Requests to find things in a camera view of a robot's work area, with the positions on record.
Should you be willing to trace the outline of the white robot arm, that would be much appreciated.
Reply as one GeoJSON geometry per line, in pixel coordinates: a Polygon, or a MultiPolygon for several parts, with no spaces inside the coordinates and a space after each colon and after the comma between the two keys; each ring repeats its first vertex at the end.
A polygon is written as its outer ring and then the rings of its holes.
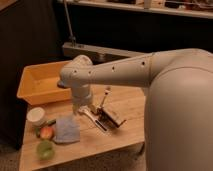
{"type": "Polygon", "coordinates": [[[147,170],[213,171],[213,53],[179,49],[99,65],[79,55],[60,80],[78,105],[91,98],[91,84],[147,88],[147,170]]]}

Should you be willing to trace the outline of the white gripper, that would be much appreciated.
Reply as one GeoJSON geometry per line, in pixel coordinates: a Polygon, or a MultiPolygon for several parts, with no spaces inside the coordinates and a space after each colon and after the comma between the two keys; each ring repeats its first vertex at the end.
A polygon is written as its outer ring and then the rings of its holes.
{"type": "Polygon", "coordinates": [[[74,113],[77,113],[81,106],[90,106],[93,103],[93,93],[89,85],[74,87],[71,91],[74,113]]]}

